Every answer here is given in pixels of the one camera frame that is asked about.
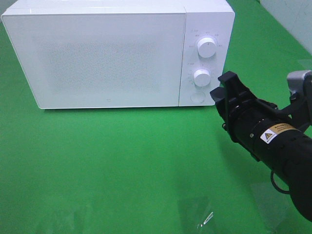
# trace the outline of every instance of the yellow warning sticker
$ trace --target yellow warning sticker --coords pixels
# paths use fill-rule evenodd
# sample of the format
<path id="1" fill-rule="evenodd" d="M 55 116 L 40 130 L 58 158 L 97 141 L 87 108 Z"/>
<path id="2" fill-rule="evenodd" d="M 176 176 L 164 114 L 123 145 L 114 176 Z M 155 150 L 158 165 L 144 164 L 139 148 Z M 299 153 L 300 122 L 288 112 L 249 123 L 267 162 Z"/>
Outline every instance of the yellow warning sticker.
<path id="1" fill-rule="evenodd" d="M 296 129 L 294 127 L 292 127 L 291 125 L 287 124 L 287 123 L 279 123 L 279 124 L 276 124 L 274 126 L 272 126 L 271 128 L 272 132 L 275 132 L 276 134 L 280 134 L 284 131 L 287 131 L 287 130 L 293 130 L 293 129 Z"/>
<path id="2" fill-rule="evenodd" d="M 296 128 L 292 127 L 291 125 L 287 123 L 279 123 L 271 128 L 267 129 L 260 138 L 269 144 L 278 134 L 287 131 L 287 130 L 297 130 Z"/>

